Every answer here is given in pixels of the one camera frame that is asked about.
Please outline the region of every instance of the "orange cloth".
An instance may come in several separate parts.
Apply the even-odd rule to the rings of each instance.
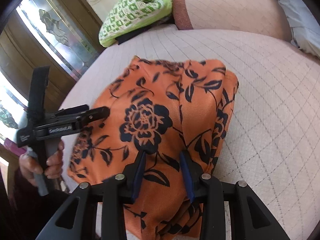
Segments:
[[[237,77],[219,60],[134,57],[94,104],[110,107],[110,116],[79,135],[69,176],[78,183],[101,183],[145,150],[140,195],[124,207],[126,229],[143,240],[199,236],[202,205],[186,197],[179,153],[188,149],[193,161],[212,173],[237,88]]]

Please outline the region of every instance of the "green cushion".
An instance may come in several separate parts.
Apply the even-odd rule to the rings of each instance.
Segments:
[[[172,0],[119,0],[100,29],[99,42],[109,47],[116,37],[150,25],[171,12]]]

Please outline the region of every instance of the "blue gripper pad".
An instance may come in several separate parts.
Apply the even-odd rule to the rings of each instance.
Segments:
[[[192,203],[195,200],[195,193],[194,193],[193,182],[192,182],[190,170],[187,165],[187,162],[186,162],[186,159],[184,157],[183,152],[180,152],[180,167],[181,167],[181,171],[182,171],[184,186],[187,191],[187,197],[190,199],[190,202]]]
[[[146,153],[143,153],[141,157],[141,161],[138,166],[138,170],[133,180],[132,198],[134,200],[136,200],[139,196],[145,166],[146,166]]]

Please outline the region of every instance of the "metal screw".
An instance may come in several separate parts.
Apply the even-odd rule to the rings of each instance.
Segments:
[[[248,184],[244,180],[238,181],[239,187],[246,187]]]
[[[201,175],[201,178],[202,179],[211,179],[211,175],[208,174],[208,173],[204,173],[204,174]]]
[[[124,178],[125,176],[122,173],[116,175],[116,180],[123,180]]]
[[[89,187],[89,183],[88,182],[82,182],[80,185],[79,185],[80,188],[82,189],[85,189],[87,187]]]

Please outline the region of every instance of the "human hand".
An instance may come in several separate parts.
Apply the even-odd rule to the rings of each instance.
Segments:
[[[50,156],[47,160],[48,168],[44,171],[45,176],[48,179],[57,179],[62,174],[62,151],[64,149],[63,141],[60,141],[58,150],[55,154]],[[19,166],[21,174],[27,179],[33,186],[37,186],[33,173],[42,174],[43,169],[40,164],[28,154],[22,154],[19,158]]]

